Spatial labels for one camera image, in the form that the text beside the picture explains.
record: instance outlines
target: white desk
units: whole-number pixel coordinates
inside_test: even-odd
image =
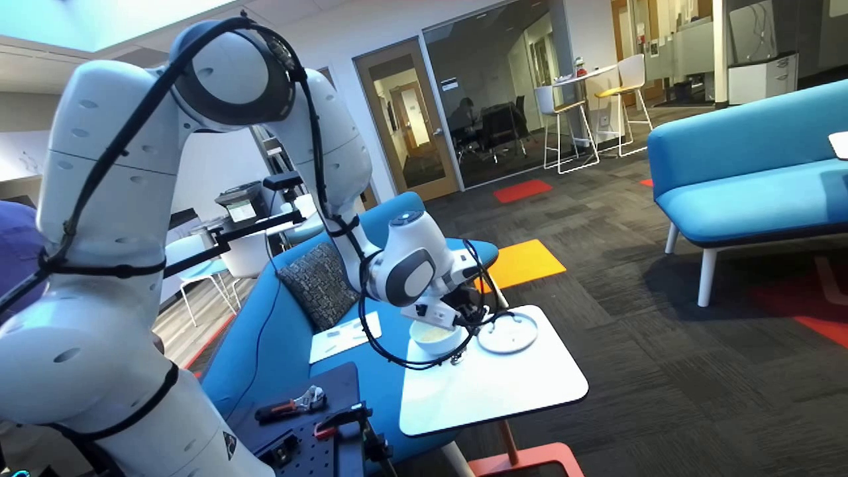
[[[478,340],[456,365],[407,371],[400,398],[400,431],[428,435],[437,430],[507,418],[548,404],[581,399],[588,382],[542,308],[515,308],[536,318],[536,342],[515,354],[491,354]],[[428,358],[409,343],[409,358]]]
[[[585,82],[592,76],[601,76],[601,75],[616,71],[616,69],[619,69],[619,63],[607,63],[607,65],[600,65],[600,69],[588,69],[581,76],[578,75],[564,75],[564,76],[558,76],[555,84],[559,84],[559,86],[578,84],[578,82]]]

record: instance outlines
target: stool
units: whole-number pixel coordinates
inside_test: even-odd
[[[633,143],[633,125],[648,125],[648,130],[656,130],[656,122],[653,117],[648,114],[648,104],[644,104],[644,94],[642,94],[642,86],[644,86],[644,55],[629,55],[619,63],[619,76],[620,76],[620,86],[609,86],[609,89],[601,89],[600,97],[612,97],[616,100],[616,108],[619,108],[619,117],[624,118],[624,128],[627,133],[619,134],[619,157],[631,157],[631,153],[638,153],[644,150],[644,146],[636,146],[636,147],[629,147]],[[627,112],[627,100],[624,94],[633,92],[636,97],[636,108],[642,112],[644,122],[631,122],[629,112]]]
[[[596,138],[595,138],[592,125],[588,125],[585,100],[558,105],[551,84],[548,86],[539,86],[536,89],[536,100],[539,100],[539,112],[544,114],[544,128],[546,128],[544,130],[544,146],[542,146],[542,167],[544,169],[558,169],[558,174],[568,174],[568,173],[585,169],[585,167],[595,167],[595,163],[601,161]],[[585,133],[588,146],[592,146],[592,159],[581,161],[581,163],[574,163],[574,167],[568,167],[568,163],[581,157],[581,147],[574,146],[576,147],[574,157],[563,157],[563,117],[571,114],[571,112],[581,114],[583,133]]]

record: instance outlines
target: blue couch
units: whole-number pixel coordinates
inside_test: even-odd
[[[417,192],[400,192],[388,204],[380,204],[364,214],[364,227],[373,243],[388,240],[388,223],[403,212],[422,212],[425,204]],[[313,235],[278,253],[274,264],[282,269],[305,257],[319,243],[328,243],[327,234]],[[449,237],[452,249],[465,245],[460,237]],[[497,263],[499,249],[486,240],[474,240],[482,264]],[[342,363],[358,365],[362,398],[373,408],[372,423],[392,446],[392,460],[407,460],[454,440],[454,431],[437,431],[425,438],[407,438],[397,430],[403,367],[380,358],[368,343],[354,347],[334,358],[311,365],[313,325],[305,308],[294,300],[291,289],[278,280],[275,268],[269,264],[253,294],[248,296],[240,318],[224,336],[209,367],[201,375],[201,387],[229,418],[244,403],[275,403],[287,393],[305,387],[305,382],[320,371]],[[368,301],[368,310],[383,316],[383,343],[395,354],[407,351],[409,318],[388,301]]]
[[[848,82],[829,82],[653,130],[665,252],[703,245],[697,304],[711,304],[722,249],[848,231],[848,161],[828,139],[848,130]]]

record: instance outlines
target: door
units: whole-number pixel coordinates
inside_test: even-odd
[[[397,190],[437,199],[460,190],[419,39],[355,59]]]

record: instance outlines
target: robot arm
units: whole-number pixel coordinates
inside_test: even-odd
[[[67,84],[37,218],[48,292],[0,328],[0,418],[59,423],[128,473],[274,473],[150,332],[181,147],[197,130],[244,125],[287,146],[351,285],[454,325],[440,300],[474,260],[449,252],[429,214],[397,218],[384,249],[368,240],[355,199],[372,163],[328,82],[250,18],[201,24],[157,75],[93,60]]]

